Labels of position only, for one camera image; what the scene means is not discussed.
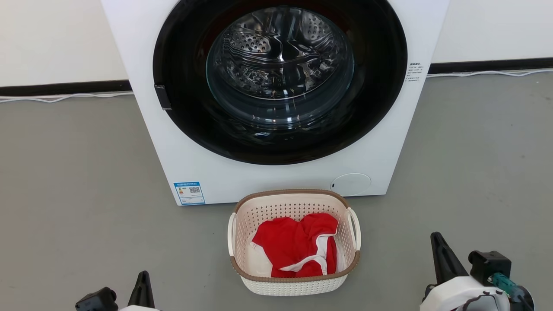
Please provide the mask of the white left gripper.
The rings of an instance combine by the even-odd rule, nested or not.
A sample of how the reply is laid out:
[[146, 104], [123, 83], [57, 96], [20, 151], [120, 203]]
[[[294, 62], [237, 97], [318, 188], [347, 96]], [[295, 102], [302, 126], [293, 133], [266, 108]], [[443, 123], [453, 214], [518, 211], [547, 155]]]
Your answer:
[[118, 311], [160, 311], [156, 309], [150, 276], [146, 270], [138, 274], [128, 306]]

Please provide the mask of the small printed text label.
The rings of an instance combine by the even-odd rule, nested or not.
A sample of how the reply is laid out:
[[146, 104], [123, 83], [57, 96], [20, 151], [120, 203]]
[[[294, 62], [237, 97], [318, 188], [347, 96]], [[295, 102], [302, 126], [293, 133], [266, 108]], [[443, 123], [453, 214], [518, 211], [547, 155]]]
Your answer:
[[426, 67], [422, 63], [409, 63], [406, 70], [405, 82], [420, 81], [426, 72]]

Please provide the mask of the cream perforated laundry basket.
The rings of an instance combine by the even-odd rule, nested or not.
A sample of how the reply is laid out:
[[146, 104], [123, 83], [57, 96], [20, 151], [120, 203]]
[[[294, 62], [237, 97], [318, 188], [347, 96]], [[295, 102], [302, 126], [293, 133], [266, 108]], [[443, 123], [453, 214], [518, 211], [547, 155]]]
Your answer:
[[[338, 271], [320, 277], [272, 278], [269, 260], [250, 246], [259, 225], [279, 217], [299, 221], [308, 214], [320, 213], [338, 221], [334, 237]], [[227, 243], [232, 267], [245, 286], [258, 295], [301, 296], [334, 291], [361, 258], [358, 217], [344, 197], [329, 190], [273, 190], [242, 198], [229, 218]]]

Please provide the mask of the red garment with white trim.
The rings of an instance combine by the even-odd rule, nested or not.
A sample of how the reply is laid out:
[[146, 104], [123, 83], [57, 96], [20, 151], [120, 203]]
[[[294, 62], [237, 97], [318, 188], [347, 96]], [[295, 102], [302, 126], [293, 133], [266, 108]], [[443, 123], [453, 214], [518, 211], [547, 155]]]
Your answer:
[[269, 260], [272, 278], [320, 277], [338, 271], [337, 229], [330, 214], [279, 217], [260, 224], [250, 246]]

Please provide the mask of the steel washer drum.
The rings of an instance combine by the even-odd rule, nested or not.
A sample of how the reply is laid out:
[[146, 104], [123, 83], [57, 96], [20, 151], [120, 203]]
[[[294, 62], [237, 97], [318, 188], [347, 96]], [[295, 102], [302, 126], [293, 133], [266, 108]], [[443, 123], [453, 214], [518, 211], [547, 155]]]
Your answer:
[[206, 60], [215, 100], [260, 127], [290, 127], [333, 109], [354, 77], [346, 34], [294, 6], [256, 10], [229, 24]]

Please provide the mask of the round white filter cover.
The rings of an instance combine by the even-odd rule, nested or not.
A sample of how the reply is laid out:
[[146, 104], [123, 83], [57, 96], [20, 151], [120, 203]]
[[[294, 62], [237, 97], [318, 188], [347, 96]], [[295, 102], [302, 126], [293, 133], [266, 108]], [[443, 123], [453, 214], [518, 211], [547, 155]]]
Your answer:
[[330, 190], [342, 197], [359, 196], [371, 187], [371, 179], [361, 173], [348, 173], [334, 179]]

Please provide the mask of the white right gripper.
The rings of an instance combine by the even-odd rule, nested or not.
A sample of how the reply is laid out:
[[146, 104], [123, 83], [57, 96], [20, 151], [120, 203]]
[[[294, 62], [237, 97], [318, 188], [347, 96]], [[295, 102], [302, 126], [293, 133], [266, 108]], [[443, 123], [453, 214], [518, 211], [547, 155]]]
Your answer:
[[433, 232], [430, 240], [437, 286], [429, 291], [420, 311], [510, 311], [506, 292], [468, 277], [440, 232]]

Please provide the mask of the blue energy label sticker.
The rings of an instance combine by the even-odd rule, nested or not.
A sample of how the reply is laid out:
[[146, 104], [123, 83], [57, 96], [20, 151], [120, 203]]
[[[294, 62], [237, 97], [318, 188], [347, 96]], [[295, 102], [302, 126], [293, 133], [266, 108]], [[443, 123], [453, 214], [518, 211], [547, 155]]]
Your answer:
[[174, 183], [176, 202], [180, 206], [203, 205], [206, 203], [199, 182]]

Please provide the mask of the white front-load washing machine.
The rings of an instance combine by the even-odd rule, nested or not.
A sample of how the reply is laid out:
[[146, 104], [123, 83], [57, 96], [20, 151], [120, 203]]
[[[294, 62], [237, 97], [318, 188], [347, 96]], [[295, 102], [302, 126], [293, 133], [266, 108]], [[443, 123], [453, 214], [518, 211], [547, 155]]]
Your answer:
[[405, 82], [383, 120], [350, 146], [314, 161], [292, 165], [255, 165], [210, 152], [188, 138], [162, 110], [154, 89], [153, 55], [162, 24], [178, 0], [100, 0], [130, 86], [171, 186], [199, 182], [206, 204], [237, 202], [244, 196], [279, 189], [330, 190], [348, 173], [370, 177], [360, 196], [387, 192], [406, 140], [413, 113], [451, 0], [387, 0], [397, 12], [407, 38], [407, 66], [422, 63], [423, 78]]

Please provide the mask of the black door latch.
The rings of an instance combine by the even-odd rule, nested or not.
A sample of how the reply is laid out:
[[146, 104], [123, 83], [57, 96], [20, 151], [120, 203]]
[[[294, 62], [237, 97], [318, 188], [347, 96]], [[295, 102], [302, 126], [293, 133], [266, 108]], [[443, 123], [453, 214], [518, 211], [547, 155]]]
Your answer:
[[166, 88], [164, 85], [154, 85], [154, 89], [156, 91], [156, 94], [158, 96], [158, 101], [160, 102], [160, 106], [162, 110], [172, 110], [171, 101], [168, 98], [168, 94], [166, 92]]

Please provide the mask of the round black washer door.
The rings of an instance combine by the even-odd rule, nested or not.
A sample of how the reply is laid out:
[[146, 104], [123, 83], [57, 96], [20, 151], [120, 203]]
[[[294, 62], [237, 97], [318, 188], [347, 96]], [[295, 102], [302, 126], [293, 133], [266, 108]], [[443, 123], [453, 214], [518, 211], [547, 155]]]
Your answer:
[[[215, 100], [206, 60], [218, 35], [246, 14], [294, 6], [324, 16], [346, 34], [354, 77], [338, 104], [290, 127], [260, 127], [230, 115]], [[164, 85], [168, 116], [201, 147], [234, 161], [292, 165], [357, 142], [391, 110], [406, 74], [405, 28], [387, 0], [178, 0], [158, 35], [154, 85]]]

